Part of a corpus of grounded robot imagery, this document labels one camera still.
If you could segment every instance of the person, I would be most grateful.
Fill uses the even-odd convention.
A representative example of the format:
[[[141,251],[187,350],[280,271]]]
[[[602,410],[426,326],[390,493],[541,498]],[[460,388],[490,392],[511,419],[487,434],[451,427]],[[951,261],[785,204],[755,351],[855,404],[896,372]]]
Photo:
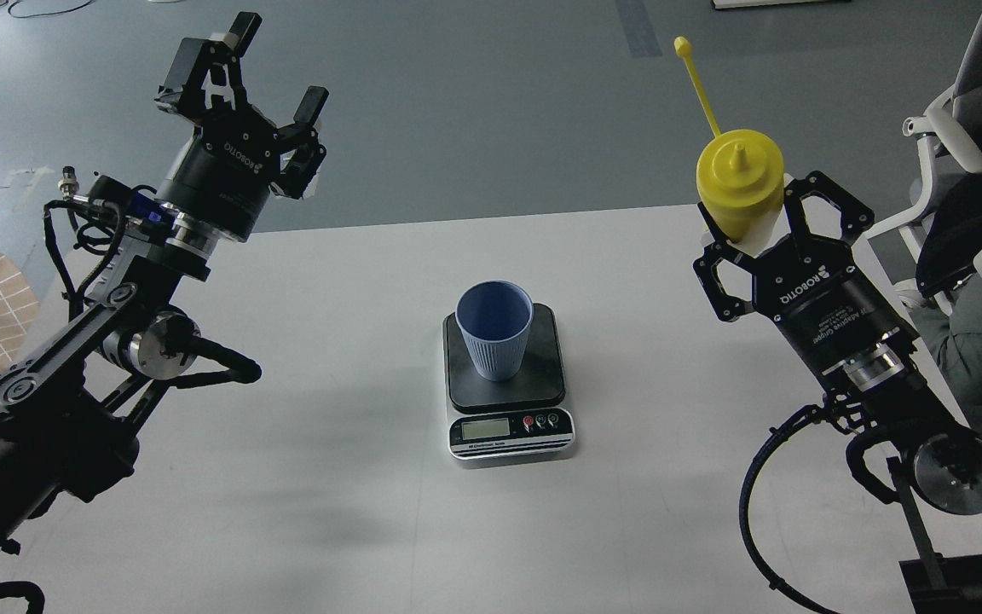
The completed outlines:
[[[950,392],[962,405],[982,405],[982,277],[973,273],[955,291],[951,316],[924,299],[912,282],[897,284],[897,293]]]

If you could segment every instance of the digital scale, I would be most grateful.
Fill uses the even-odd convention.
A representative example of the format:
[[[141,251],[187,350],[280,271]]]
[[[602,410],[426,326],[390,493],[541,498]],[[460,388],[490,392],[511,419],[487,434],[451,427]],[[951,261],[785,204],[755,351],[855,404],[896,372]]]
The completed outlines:
[[[476,373],[456,315],[442,322],[442,338],[448,446],[453,458],[551,458],[573,446],[574,417],[558,407],[566,397],[566,385],[556,316],[546,304],[533,303],[533,325],[522,368],[507,381],[486,380]]]

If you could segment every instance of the chair armrest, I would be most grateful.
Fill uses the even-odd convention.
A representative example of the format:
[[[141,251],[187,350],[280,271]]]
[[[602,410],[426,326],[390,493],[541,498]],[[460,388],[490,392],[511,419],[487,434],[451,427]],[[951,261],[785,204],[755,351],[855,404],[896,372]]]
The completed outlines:
[[[982,172],[982,152],[969,133],[954,116],[944,109],[928,108],[923,117],[908,117],[904,121],[904,136],[935,135],[963,170],[978,175]]]

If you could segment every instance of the ribbed cup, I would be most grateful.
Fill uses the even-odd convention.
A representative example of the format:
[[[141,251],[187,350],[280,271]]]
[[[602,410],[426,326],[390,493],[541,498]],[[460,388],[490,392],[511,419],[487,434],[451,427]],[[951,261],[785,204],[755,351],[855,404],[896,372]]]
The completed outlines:
[[[457,302],[457,327],[484,379],[504,381],[521,370],[531,325],[533,300],[510,282],[476,284]]]

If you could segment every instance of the yellow squeeze bottle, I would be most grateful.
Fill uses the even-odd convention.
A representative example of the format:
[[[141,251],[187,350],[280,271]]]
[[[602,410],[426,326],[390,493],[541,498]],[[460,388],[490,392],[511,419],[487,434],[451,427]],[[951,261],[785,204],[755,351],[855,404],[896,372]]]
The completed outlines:
[[[749,233],[770,234],[783,207],[783,152],[775,141],[755,130],[720,131],[692,63],[692,43],[678,36],[673,47],[685,60],[714,134],[696,163],[699,200],[733,241],[744,240]],[[757,221],[757,225],[767,225],[767,229],[754,229]]]

